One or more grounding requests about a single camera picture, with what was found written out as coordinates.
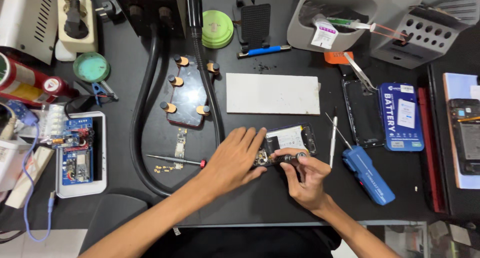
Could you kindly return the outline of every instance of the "blue handle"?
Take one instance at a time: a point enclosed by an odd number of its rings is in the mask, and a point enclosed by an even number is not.
[[[372,159],[362,147],[352,145],[352,150],[343,151],[342,157],[375,203],[384,206],[395,200],[395,194],[373,167]]]
[[[255,55],[262,55],[262,54],[269,54],[274,52],[279,52],[280,46],[273,46],[268,48],[260,48],[260,49],[253,49],[248,51],[248,56],[255,56]]]

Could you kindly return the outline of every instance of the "ventilation grille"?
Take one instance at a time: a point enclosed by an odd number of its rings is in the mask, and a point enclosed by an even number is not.
[[[45,30],[47,30],[48,19],[54,19],[55,17],[50,16],[50,10],[52,6],[52,0],[41,0],[40,1],[40,10],[37,18],[37,23],[35,25],[35,34],[34,38],[38,41],[43,42],[45,38]]]

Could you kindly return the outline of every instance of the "blue battery box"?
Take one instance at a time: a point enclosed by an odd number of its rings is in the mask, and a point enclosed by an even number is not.
[[[380,112],[390,151],[422,151],[424,147],[417,95],[407,83],[382,83]]]

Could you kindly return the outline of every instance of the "power strip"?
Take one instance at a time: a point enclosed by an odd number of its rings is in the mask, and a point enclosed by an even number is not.
[[[63,46],[69,51],[74,53],[86,53],[86,52],[98,52],[98,38],[97,38],[97,15],[93,9],[92,1],[79,0],[80,12],[86,13],[86,15],[80,15],[80,19],[85,23],[88,28],[88,35],[82,39],[75,39],[69,37],[65,30],[65,22],[67,21],[68,5],[64,0],[57,0],[58,5],[58,32],[59,40],[63,43]]]

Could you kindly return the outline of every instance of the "precision screwdriver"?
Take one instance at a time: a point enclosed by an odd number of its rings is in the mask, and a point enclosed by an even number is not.
[[[163,160],[171,161],[171,162],[196,164],[196,165],[200,166],[201,169],[203,169],[205,167],[205,165],[207,164],[207,161],[204,160],[204,159],[202,159],[200,162],[198,162],[198,161],[191,161],[191,160],[186,160],[186,159],[178,158],[178,157],[163,157],[163,156],[153,156],[153,155],[147,155],[147,156],[148,157],[159,158],[159,159],[163,159]]]
[[[328,119],[333,123],[332,119],[325,113]],[[355,173],[355,177],[358,179],[363,188],[367,191],[370,198],[379,205],[386,205],[395,200],[395,194],[388,187],[387,183],[383,180],[381,175],[375,169],[372,159],[367,155],[367,152],[363,150],[361,146],[350,145],[342,133],[336,128],[343,142],[348,147],[342,153],[343,161],[348,168]]]

